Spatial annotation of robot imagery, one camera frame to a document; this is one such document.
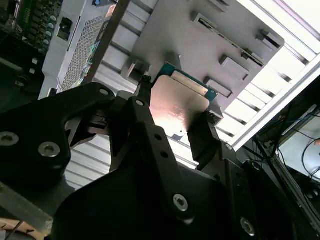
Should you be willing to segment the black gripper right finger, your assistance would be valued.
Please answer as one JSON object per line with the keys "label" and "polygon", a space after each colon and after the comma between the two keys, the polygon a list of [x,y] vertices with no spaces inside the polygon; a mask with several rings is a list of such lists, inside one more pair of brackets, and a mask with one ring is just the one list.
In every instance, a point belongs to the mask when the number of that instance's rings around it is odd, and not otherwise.
{"label": "black gripper right finger", "polygon": [[207,113],[190,126],[187,136],[198,170],[221,187],[214,197],[222,232],[236,240],[273,240],[270,212],[258,197],[262,184],[254,179],[255,174],[262,174],[261,166],[252,160],[240,162],[235,150],[220,140]]}

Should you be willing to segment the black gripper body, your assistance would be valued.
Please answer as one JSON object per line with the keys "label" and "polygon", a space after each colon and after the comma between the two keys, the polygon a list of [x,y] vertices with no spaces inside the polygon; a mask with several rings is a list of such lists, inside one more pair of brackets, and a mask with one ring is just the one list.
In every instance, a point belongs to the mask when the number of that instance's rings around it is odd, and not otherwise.
{"label": "black gripper body", "polygon": [[53,240],[236,239],[227,195],[235,163],[219,161],[217,177],[178,165],[168,141],[130,147],[120,167],[69,196],[55,214]]}

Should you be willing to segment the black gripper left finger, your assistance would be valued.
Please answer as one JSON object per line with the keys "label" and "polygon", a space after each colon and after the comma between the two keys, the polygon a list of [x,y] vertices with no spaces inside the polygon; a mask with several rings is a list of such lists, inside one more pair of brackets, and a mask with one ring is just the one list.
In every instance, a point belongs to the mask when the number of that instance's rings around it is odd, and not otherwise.
{"label": "black gripper left finger", "polygon": [[51,187],[63,176],[71,148],[97,134],[110,138],[110,173],[135,143],[168,141],[149,109],[151,88],[144,76],[136,94],[124,99],[89,83],[2,113],[1,180],[35,190]]}

